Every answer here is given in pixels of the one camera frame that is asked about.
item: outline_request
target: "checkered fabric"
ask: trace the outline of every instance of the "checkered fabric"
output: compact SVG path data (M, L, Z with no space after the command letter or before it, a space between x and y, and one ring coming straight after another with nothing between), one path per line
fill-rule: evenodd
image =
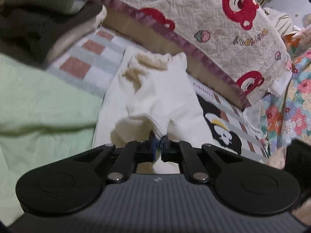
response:
M47 72L104 97L128 44L134 43L100 27L75 43L47 68Z

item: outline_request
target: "white fabric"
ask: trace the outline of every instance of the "white fabric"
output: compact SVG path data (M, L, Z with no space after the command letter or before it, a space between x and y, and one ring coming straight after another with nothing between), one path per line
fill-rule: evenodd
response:
M244 109L242 116L248 126L255 132L258 137L263 137L263 133L260 126L260 109L261 100L254 106L250 106Z
M271 8L264 8L263 10L281 37L291 34L295 30L289 14Z
M290 55L288 54L287 66L284 68L281 76L274 81L270 88L268 88L269 93L278 97L283 95L293 76L293 72L289 69L289 67L291 67L291 62Z
M194 147L213 143L195 91L187 74L184 53L144 53L129 46L113 78L100 110L94 146L114 143L123 147L133 140L157 138L188 141ZM155 173L178 173L178 165L164 167L160 159Z
M294 31L299 32L299 31L301 31L302 29L303 29L303 28L300 28L300 27L294 25Z

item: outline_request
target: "bear face print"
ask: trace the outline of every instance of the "bear face print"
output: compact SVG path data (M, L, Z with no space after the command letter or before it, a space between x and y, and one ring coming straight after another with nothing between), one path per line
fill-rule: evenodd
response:
M232 21L240 23L245 30L250 30L259 5L255 0L222 0L225 15Z
M172 20L166 19L165 16L154 8L142 8L140 9L143 13L148 16L151 16L153 19L157 20L160 24L164 25L171 31L175 29L175 23Z
M250 71L243 74L237 81L236 84L244 91L244 95L248 95L255 88L261 86L265 81L261 73L258 71Z

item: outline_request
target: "green cloth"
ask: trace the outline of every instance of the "green cloth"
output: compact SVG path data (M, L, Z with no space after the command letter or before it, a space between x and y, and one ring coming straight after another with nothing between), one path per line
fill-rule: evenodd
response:
M0 220L23 214L19 177L91 149L102 99L0 54Z

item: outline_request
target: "pink square pattern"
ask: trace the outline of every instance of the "pink square pattern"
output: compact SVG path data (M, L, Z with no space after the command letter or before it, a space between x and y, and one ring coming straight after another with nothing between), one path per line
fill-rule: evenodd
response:
M74 77L83 79L90 68L90 64L78 60L74 57L70 57L64 64L60 66L59 69L71 74Z
M92 40L88 40L87 42L85 42L82 47L98 55L101 54L105 49L104 46L97 44Z
M100 37L106 38L106 39L108 39L108 40L112 40L112 39L114 38L113 35L111 35L111 34L109 34L109 33L107 33L107 32L104 32L104 31L99 31L99 32L97 33L97 35L100 36Z

